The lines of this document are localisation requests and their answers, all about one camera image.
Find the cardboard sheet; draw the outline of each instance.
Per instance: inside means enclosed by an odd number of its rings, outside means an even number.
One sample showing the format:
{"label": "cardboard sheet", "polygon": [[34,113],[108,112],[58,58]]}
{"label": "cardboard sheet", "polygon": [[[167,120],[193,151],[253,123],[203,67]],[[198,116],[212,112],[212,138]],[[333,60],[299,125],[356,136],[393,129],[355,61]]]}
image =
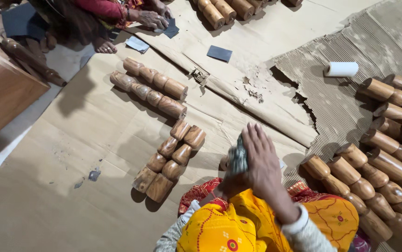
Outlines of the cardboard sheet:
{"label": "cardboard sheet", "polygon": [[[322,70],[329,61],[356,61],[360,69],[350,78],[323,77]],[[343,144],[358,146],[379,104],[355,95],[360,83],[368,77],[402,75],[402,1],[376,4],[357,14],[343,31],[317,38],[276,57],[274,62],[299,83],[298,91],[307,97],[306,104],[316,116],[319,136],[310,153],[328,160]],[[285,179],[303,180],[297,171]],[[374,250],[402,252],[402,241],[394,237]]]}
{"label": "cardboard sheet", "polygon": [[[0,167],[0,251],[152,251],[176,221],[182,194],[224,175],[220,158],[254,118],[154,50],[141,55],[126,48],[128,37],[121,32],[114,42],[117,54],[89,60]],[[207,132],[162,204],[137,193],[131,182],[175,120],[113,87],[109,75],[125,72],[127,56],[189,86],[186,121]],[[287,169],[305,157],[304,146],[273,129],[266,132]],[[88,181],[97,167],[98,180]]]}
{"label": "cardboard sheet", "polygon": [[[177,38],[170,40],[137,27],[128,31],[136,33],[186,71],[204,69],[210,73],[204,83],[208,87],[310,147],[317,136],[312,121],[299,104],[292,102],[294,92],[280,85],[263,62],[339,30],[350,14],[377,2],[304,1],[300,8],[287,8],[279,1],[272,1],[250,20],[236,20],[213,31],[191,1],[177,0],[169,4],[180,27]],[[211,45],[234,52],[229,64],[206,57]],[[249,79],[249,84],[243,83],[244,77]],[[261,94],[264,102],[259,103],[249,91]]]}

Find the white roll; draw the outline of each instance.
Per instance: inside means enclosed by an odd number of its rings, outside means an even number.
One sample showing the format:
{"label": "white roll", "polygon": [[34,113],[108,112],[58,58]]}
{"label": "white roll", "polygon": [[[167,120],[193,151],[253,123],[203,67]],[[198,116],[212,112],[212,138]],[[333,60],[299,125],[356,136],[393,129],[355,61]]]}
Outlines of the white roll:
{"label": "white roll", "polygon": [[352,77],[358,72],[356,62],[329,62],[324,68],[324,76],[327,77]]}

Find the floor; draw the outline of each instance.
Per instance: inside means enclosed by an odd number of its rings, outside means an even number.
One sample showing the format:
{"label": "floor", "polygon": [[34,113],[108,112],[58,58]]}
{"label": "floor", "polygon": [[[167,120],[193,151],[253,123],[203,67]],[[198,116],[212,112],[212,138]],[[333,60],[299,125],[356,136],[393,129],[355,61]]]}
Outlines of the floor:
{"label": "floor", "polygon": [[[55,69],[64,80],[70,81],[94,53],[92,44],[72,49],[57,45],[54,50],[46,54],[47,66]],[[49,91],[0,130],[0,165],[62,89],[49,84],[51,86]]]}

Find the gray sleeve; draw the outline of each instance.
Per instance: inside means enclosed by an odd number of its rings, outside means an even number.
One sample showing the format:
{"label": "gray sleeve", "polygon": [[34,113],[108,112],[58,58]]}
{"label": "gray sleeve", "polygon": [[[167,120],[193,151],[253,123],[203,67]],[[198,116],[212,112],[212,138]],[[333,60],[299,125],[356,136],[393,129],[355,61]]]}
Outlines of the gray sleeve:
{"label": "gray sleeve", "polygon": [[282,229],[283,234],[290,243],[294,252],[337,252],[338,249],[332,246],[327,237],[321,233],[316,224],[309,218],[301,231],[290,234]]}
{"label": "gray sleeve", "polygon": [[170,228],[161,236],[161,238],[156,243],[154,252],[175,252],[176,244],[181,238],[181,229],[185,226],[185,221],[182,216],[170,226]]}

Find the yellow sari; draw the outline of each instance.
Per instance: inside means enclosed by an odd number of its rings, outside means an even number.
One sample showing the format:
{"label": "yellow sari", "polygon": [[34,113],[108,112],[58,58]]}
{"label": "yellow sari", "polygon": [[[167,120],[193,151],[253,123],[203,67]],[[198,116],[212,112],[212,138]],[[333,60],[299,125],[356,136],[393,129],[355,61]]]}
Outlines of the yellow sari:
{"label": "yellow sari", "polygon": [[[207,192],[205,188],[200,186],[197,191]],[[288,192],[294,201],[305,206],[310,219],[339,252],[349,249],[359,222],[350,202],[338,196],[314,193],[302,182],[290,187]],[[193,195],[184,196],[181,206]],[[292,251],[274,217],[274,211],[265,201],[254,197],[250,189],[232,197],[228,205],[216,198],[192,215],[182,229],[177,251]]]}

